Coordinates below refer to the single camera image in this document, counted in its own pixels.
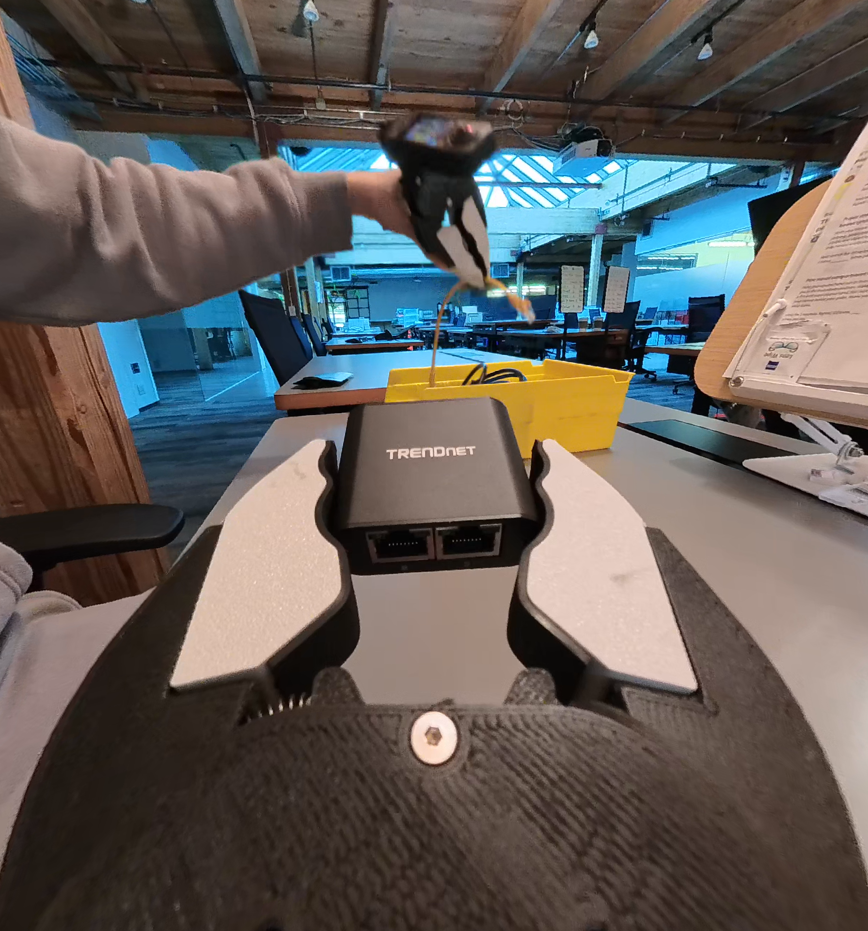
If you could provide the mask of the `grey desk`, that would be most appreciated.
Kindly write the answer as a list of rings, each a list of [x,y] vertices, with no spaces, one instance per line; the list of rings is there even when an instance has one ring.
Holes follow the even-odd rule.
[[[868,867],[868,521],[620,427],[582,453],[662,530],[761,647],[831,763]],[[520,664],[510,568],[358,577],[347,662],[373,702],[494,704]]]

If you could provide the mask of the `white stand base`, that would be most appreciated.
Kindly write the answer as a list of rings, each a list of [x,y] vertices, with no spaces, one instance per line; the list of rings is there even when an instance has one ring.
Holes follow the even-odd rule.
[[[810,436],[823,452],[751,458],[744,469],[868,518],[868,455],[849,435],[812,417],[783,413],[782,419]]]

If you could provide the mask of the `black monitor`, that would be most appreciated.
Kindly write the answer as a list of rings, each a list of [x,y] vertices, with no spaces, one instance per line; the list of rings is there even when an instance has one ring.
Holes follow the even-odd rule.
[[[754,254],[758,255],[773,227],[787,213],[789,208],[797,204],[806,193],[811,192],[831,180],[831,178],[832,176],[829,174],[826,177],[815,178],[800,183],[800,185],[750,200],[747,210]]]

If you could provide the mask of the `black network adapter box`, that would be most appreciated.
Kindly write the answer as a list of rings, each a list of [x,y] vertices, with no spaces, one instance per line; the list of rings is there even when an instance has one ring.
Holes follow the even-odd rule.
[[[353,574],[517,566],[542,519],[502,402],[381,403],[349,414],[331,529]]]

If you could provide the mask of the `wooden document stand with papers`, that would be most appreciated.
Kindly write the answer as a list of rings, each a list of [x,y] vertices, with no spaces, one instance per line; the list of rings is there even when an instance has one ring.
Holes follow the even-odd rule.
[[[733,401],[868,422],[868,122],[724,375]]]

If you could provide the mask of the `wooden pillar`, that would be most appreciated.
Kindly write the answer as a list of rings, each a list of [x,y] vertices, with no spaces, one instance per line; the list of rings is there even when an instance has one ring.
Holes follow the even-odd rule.
[[[33,130],[1,18],[0,113]],[[149,502],[97,326],[0,323],[0,517]],[[169,565],[163,549],[102,556],[46,582],[90,606],[145,592]]]

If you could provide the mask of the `black office chair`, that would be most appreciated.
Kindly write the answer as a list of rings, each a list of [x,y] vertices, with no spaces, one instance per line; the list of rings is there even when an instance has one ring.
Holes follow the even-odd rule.
[[[293,382],[314,358],[314,350],[300,321],[277,298],[240,290],[238,296],[250,325],[279,386]]]

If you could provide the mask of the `yellow plastic bin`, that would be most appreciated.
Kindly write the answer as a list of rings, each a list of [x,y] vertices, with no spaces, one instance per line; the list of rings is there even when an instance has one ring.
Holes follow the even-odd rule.
[[[394,369],[385,402],[492,398],[502,402],[522,458],[552,439],[569,452],[607,449],[623,411],[632,372],[564,360],[439,365]]]

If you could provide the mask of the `wooden document board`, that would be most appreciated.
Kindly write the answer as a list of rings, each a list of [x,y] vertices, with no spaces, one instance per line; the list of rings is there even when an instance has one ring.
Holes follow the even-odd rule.
[[[826,180],[812,189],[801,187],[803,196],[769,232],[749,266],[696,362],[694,381],[707,397],[732,401],[723,373],[764,311],[830,183]]]

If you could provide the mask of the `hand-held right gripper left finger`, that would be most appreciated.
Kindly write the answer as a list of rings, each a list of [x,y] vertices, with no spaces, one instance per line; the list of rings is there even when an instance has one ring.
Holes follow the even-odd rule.
[[[358,645],[347,554],[331,533],[337,449],[317,439],[257,482],[224,519],[171,688],[253,684],[304,699]]]

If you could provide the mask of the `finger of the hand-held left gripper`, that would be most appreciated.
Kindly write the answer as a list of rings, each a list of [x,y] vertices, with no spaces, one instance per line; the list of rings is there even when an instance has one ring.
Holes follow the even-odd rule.
[[[452,273],[474,273],[474,257],[463,239],[462,229],[456,225],[442,225],[437,232],[440,247],[447,258],[440,262]]]
[[[464,272],[469,284],[487,284],[490,274],[490,249],[487,218],[480,205],[464,205],[462,209],[462,237],[472,263]]]

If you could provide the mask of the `person's left hand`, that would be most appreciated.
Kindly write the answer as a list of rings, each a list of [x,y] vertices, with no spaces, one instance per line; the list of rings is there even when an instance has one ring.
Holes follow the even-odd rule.
[[[347,203],[352,216],[372,220],[385,231],[420,246],[404,198],[401,177],[400,169],[347,172]]]

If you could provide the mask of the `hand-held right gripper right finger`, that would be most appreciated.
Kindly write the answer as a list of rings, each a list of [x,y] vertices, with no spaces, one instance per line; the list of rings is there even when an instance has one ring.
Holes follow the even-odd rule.
[[[622,687],[689,697],[693,660],[649,540],[626,498],[556,440],[533,445],[530,483],[543,525],[523,550],[508,643],[546,672],[563,705]]]

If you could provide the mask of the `wooden edged desk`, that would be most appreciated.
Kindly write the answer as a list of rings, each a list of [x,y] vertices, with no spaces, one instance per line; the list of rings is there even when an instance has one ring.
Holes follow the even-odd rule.
[[[275,407],[278,413],[287,416],[307,416],[346,413],[360,404],[381,403],[391,371],[427,369],[432,355],[429,350],[415,350],[315,356],[277,390]],[[315,389],[296,386],[302,378],[325,378],[341,371],[351,374],[343,385]]]

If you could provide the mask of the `ceiling projector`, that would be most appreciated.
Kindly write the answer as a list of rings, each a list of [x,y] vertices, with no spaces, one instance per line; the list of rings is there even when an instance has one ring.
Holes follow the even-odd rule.
[[[612,162],[615,150],[607,138],[590,139],[565,146],[553,160],[556,179],[589,180]]]

